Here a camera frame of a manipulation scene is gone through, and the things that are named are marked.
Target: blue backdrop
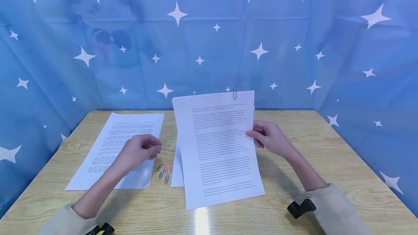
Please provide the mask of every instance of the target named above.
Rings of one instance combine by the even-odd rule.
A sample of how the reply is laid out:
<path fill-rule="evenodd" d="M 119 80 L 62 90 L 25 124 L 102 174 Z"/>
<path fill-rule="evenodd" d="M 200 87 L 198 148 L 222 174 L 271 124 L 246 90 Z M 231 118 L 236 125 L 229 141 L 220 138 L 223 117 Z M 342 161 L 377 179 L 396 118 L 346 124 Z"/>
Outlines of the blue backdrop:
<path fill-rule="evenodd" d="M 0 216 L 88 112 L 230 89 L 319 111 L 418 215 L 417 3 L 2 0 Z"/>

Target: table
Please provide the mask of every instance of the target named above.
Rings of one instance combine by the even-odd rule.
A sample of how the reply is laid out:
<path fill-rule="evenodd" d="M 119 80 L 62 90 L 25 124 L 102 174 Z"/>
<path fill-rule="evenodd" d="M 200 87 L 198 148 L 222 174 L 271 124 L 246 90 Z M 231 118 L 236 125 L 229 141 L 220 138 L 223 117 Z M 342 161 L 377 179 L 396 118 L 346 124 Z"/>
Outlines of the table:
<path fill-rule="evenodd" d="M 116 111 L 122 114 L 164 112 L 155 161 L 170 164 L 176 144 L 173 111 Z M 89 113 L 24 193 L 0 220 L 1 234 L 33 234 L 84 191 L 65 192 L 110 111 Z M 255 118 L 276 122 L 328 182 L 335 182 L 355 205 L 374 234 L 416 234 L 418 221 L 360 157 L 315 111 L 255 111 Z M 115 234 L 324 234 L 313 216 L 295 220 L 286 207 L 303 200 L 297 176 L 279 156 L 257 149 L 265 196 L 186 211 L 183 188 L 165 185 L 154 172 L 140 190 L 114 190 L 99 212 Z"/>

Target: stack of papers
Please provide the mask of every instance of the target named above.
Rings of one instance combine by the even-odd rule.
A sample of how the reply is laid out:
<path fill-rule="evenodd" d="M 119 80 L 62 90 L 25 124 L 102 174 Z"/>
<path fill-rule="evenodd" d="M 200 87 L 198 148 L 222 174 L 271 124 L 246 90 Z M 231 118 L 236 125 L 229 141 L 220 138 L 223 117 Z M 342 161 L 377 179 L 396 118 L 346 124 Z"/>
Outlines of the stack of papers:
<path fill-rule="evenodd" d="M 173 98 L 177 143 L 171 186 L 187 210 L 266 194 L 253 139 L 254 91 Z"/>
<path fill-rule="evenodd" d="M 164 114 L 111 113 L 89 154 L 68 183 L 66 191 L 88 190 L 113 163 L 125 142 L 134 135 L 152 134 L 159 138 Z M 129 172 L 115 189 L 145 189 L 151 182 L 154 160 Z"/>

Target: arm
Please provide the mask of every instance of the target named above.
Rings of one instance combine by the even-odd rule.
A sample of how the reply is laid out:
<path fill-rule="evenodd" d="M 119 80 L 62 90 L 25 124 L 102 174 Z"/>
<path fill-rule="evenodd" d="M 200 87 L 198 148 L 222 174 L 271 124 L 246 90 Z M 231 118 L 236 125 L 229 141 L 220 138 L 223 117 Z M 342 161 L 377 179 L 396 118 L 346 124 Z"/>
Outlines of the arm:
<path fill-rule="evenodd" d="M 277 124 L 254 121 L 253 131 L 246 132 L 254 138 L 257 147 L 267 148 L 280 155 L 292 166 L 305 188 L 305 196 L 316 206 L 313 212 L 328 235 L 368 235 L 366 224 L 358 216 L 354 205 L 334 184 L 326 183 L 303 155 L 292 145 Z"/>
<path fill-rule="evenodd" d="M 161 142 L 146 134 L 129 139 L 115 161 L 74 204 L 67 204 L 39 230 L 37 235 L 85 235 L 96 227 L 96 215 L 119 181 L 146 159 L 161 152 Z"/>

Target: sleeve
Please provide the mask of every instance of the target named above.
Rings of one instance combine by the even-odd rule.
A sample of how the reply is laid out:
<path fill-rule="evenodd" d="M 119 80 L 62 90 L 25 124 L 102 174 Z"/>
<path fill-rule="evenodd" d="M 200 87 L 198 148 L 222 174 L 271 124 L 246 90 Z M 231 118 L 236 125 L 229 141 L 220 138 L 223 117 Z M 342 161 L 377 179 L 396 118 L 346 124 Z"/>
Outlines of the sleeve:
<path fill-rule="evenodd" d="M 335 184 L 306 191 L 305 196 L 316 206 L 313 214 L 327 235 L 372 234 L 358 216 L 354 205 Z"/>
<path fill-rule="evenodd" d="M 96 217 L 84 219 L 67 204 L 60 208 L 36 235 L 85 235 L 96 227 Z"/>

